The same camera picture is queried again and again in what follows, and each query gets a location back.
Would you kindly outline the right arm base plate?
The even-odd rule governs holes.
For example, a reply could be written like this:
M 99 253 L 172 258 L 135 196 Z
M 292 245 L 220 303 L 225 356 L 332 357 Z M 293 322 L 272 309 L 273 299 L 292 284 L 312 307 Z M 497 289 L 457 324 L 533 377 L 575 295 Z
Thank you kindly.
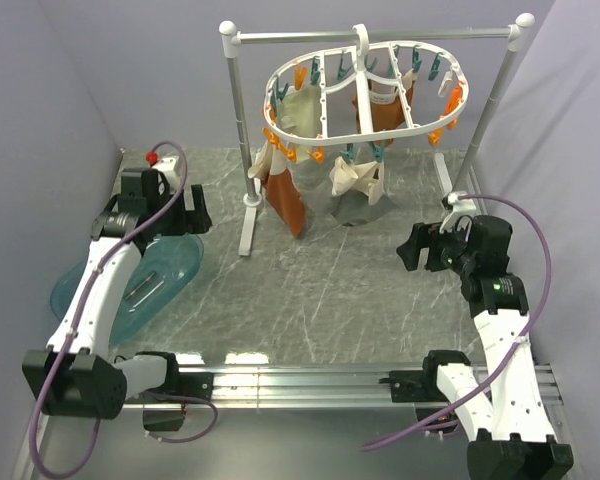
M 378 383 L 389 388 L 393 403 L 421 403 L 430 399 L 421 370 L 391 370 Z

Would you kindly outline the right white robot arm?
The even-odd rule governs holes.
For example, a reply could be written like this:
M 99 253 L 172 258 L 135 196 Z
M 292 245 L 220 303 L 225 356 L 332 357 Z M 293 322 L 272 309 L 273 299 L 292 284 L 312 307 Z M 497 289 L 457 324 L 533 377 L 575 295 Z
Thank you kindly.
M 570 445 L 557 439 L 547 416 L 530 339 L 529 303 L 522 280 L 508 270 L 513 233 L 505 220 L 478 215 L 463 229 L 416 223 L 397 254 L 405 268 L 451 270 L 484 348 L 489 386 L 479 388 L 468 358 L 432 350 L 423 360 L 422 391 L 446 398 L 468 438 L 467 468 L 473 479 L 562 479 L 574 465 Z

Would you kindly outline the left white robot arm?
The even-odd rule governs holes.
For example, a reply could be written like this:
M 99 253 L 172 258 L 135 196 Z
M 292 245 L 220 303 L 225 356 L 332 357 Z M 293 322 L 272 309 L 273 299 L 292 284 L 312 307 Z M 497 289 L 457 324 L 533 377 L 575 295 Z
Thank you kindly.
M 141 351 L 122 362 L 108 360 L 120 304 L 132 275 L 152 246 L 171 238 L 196 238 L 212 220 L 204 189 L 191 186 L 178 168 L 129 168 L 121 189 L 92 224 L 91 241 L 74 297 L 41 350 L 25 354 L 22 371 L 34 395 L 33 415 L 116 418 L 126 400 L 148 391 L 169 402 L 182 388 L 174 354 Z

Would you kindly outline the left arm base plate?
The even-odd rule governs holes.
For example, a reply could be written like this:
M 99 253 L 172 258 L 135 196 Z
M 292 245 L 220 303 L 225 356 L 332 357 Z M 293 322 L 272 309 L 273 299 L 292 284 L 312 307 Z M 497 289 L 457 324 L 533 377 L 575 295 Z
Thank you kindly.
M 214 386 L 214 374 L 210 371 L 173 371 L 165 382 L 143 393 L 144 396 L 161 401 L 184 403 L 184 398 L 210 401 Z

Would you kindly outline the grey underwear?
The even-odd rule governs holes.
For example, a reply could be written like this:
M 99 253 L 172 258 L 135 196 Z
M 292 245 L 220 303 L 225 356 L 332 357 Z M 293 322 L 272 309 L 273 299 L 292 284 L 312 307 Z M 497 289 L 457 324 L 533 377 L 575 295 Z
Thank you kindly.
M 382 161 L 354 163 L 340 154 L 329 172 L 331 215 L 342 225 L 365 225 L 397 208 L 385 190 Z

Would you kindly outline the teal clip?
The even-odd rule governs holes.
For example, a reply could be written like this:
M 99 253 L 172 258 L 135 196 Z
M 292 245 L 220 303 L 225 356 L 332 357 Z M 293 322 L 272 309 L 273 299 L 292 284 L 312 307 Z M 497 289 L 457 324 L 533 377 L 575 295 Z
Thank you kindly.
M 340 157 L 348 164 L 352 164 L 355 160 L 355 147 L 353 143 L 348 143 L 344 150 L 340 151 Z
M 379 142 L 370 141 L 368 143 L 368 145 L 369 145 L 373 160 L 377 163 L 383 163 L 384 162 L 384 151 L 385 151 L 384 142 L 383 141 L 379 141 Z

